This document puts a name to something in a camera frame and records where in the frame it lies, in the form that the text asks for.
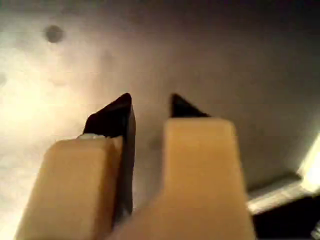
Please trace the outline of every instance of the dark spot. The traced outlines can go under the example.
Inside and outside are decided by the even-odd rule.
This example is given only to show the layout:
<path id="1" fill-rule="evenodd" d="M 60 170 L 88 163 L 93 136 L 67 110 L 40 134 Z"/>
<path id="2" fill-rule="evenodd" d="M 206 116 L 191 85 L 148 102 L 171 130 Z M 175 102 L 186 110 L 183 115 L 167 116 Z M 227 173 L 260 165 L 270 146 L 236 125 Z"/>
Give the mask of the dark spot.
<path id="1" fill-rule="evenodd" d="M 148 141 L 148 147 L 149 147 L 150 150 L 162 149 L 162 138 L 161 138 L 161 135 L 153 136 Z"/>
<path id="2" fill-rule="evenodd" d="M 129 13 L 129 20 L 136 25 L 142 25 L 145 22 L 145 16 L 141 9 L 134 10 Z"/>
<path id="3" fill-rule="evenodd" d="M 64 37 L 64 31 L 56 25 L 51 25 L 45 29 L 45 38 L 50 43 L 61 42 L 63 37 Z"/>
<path id="4" fill-rule="evenodd" d="M 70 16 L 70 15 L 76 16 L 79 14 L 80 14 L 79 9 L 77 8 L 77 6 L 74 6 L 74 5 L 66 6 L 61 11 L 61 15 L 63 16 Z"/>
<path id="5" fill-rule="evenodd" d="M 101 64 L 105 72 L 113 72 L 116 66 L 116 58 L 109 51 L 105 51 L 101 57 Z"/>

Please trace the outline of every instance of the beige plastic part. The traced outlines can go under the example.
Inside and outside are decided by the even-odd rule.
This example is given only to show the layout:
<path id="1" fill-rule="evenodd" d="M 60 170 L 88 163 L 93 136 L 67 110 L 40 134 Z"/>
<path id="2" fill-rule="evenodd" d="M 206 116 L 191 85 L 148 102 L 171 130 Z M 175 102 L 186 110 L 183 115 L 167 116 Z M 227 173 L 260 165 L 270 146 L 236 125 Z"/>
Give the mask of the beige plastic part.
<path id="1" fill-rule="evenodd" d="M 234 126 L 170 119 L 163 189 L 108 240 L 254 240 Z M 119 151 L 111 139 L 63 141 L 47 153 L 18 240 L 97 240 L 111 231 Z"/>
<path id="2" fill-rule="evenodd" d="M 110 240 L 254 240 L 234 126 L 222 119 L 171 119 L 164 186 Z"/>
<path id="3" fill-rule="evenodd" d="M 74 139 L 44 157 L 17 240 L 96 240 L 111 231 L 122 138 Z"/>

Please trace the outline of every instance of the metal surface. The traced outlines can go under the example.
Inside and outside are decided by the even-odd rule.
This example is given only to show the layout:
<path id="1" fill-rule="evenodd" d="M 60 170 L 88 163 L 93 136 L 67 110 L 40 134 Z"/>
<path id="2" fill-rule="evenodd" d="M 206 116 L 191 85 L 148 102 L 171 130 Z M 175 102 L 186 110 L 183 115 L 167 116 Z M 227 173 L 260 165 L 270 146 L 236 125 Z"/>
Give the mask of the metal surface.
<path id="1" fill-rule="evenodd" d="M 320 130 L 319 8 L 173 2 L 1 2 L 0 239 L 12 238 L 49 145 L 125 92 L 136 207 L 160 186 L 174 92 L 235 123 L 248 189 L 298 169 Z"/>

